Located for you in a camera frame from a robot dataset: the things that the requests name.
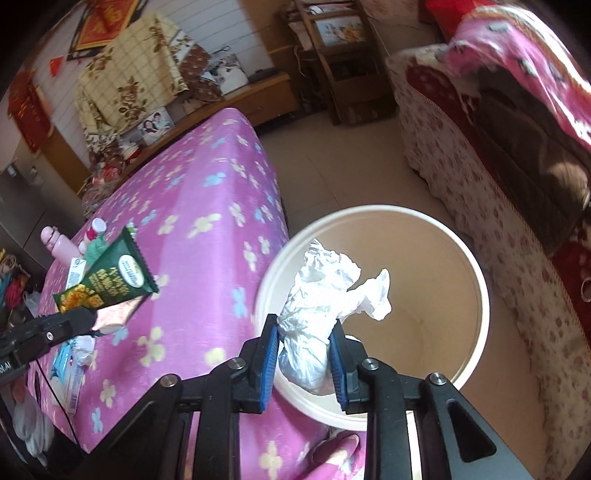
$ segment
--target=pink thermos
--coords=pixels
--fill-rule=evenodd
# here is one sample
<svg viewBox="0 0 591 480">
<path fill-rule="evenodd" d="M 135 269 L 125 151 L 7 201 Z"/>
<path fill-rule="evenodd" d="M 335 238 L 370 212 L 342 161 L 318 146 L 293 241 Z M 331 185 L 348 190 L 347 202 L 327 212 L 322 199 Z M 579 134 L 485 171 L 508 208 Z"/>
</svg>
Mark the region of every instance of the pink thermos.
<svg viewBox="0 0 591 480">
<path fill-rule="evenodd" d="M 41 241 L 51 254 L 67 267 L 70 266 L 72 258 L 81 257 L 78 247 L 54 226 L 46 226 L 41 231 Z"/>
</svg>

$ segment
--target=trash bin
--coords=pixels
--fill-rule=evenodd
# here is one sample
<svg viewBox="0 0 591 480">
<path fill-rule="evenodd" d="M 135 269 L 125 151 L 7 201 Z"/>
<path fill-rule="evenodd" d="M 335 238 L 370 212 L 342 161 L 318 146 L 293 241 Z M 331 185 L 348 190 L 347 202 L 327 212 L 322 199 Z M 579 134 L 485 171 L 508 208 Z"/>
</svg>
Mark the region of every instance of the trash bin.
<svg viewBox="0 0 591 480">
<path fill-rule="evenodd" d="M 390 273 L 392 312 L 381 322 L 349 317 L 345 333 L 363 342 L 370 356 L 399 373 L 425 378 L 442 372 L 461 388 L 480 359 L 489 324 L 482 271 L 468 247 L 449 228 L 414 210 L 391 205 L 355 207 L 326 216 L 298 233 L 265 274 L 256 299 L 260 334 L 268 313 L 281 312 L 313 238 L 348 255 L 361 268 L 356 287 L 382 268 Z M 309 394 L 275 373 L 275 388 L 295 408 L 331 426 L 366 430 L 366 416 L 347 416 L 334 395 Z"/>
</svg>

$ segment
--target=red cushion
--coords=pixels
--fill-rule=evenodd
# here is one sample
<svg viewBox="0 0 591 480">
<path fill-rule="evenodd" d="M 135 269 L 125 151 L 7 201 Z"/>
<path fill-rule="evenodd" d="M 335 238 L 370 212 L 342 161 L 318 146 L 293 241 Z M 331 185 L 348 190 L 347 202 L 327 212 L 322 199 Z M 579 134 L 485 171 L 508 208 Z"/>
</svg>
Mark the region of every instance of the red cushion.
<svg viewBox="0 0 591 480">
<path fill-rule="evenodd" d="M 447 39 L 452 38 L 462 17 L 482 5 L 496 5 L 491 0 L 427 0 L 425 6 L 435 17 Z"/>
</svg>

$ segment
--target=white cap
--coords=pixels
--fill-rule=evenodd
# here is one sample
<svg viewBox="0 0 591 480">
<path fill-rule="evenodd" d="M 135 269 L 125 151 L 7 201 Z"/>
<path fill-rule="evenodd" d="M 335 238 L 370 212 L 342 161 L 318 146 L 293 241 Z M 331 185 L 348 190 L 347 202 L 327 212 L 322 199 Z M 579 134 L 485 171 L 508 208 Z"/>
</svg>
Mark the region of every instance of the white cap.
<svg viewBox="0 0 591 480">
<path fill-rule="evenodd" d="M 98 235 L 107 231 L 107 224 L 102 218 L 95 218 L 90 225 Z"/>
</svg>

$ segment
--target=floor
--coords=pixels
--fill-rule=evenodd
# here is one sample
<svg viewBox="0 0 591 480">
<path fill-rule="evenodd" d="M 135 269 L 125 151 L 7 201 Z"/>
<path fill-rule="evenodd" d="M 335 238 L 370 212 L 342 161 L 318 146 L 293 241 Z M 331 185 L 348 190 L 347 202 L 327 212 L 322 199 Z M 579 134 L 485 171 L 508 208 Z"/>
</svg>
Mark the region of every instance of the floor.
<svg viewBox="0 0 591 480">
<path fill-rule="evenodd" d="M 332 212 L 373 203 L 410 207 L 455 230 L 443 204 L 403 161 L 396 116 L 334 127 L 324 112 L 317 113 L 265 133 L 261 141 L 277 169 L 292 236 Z M 460 236 L 470 246 L 470 239 Z M 513 312 L 493 291 L 490 295 L 486 348 L 462 393 L 536 478 L 546 445 L 537 381 Z"/>
</svg>

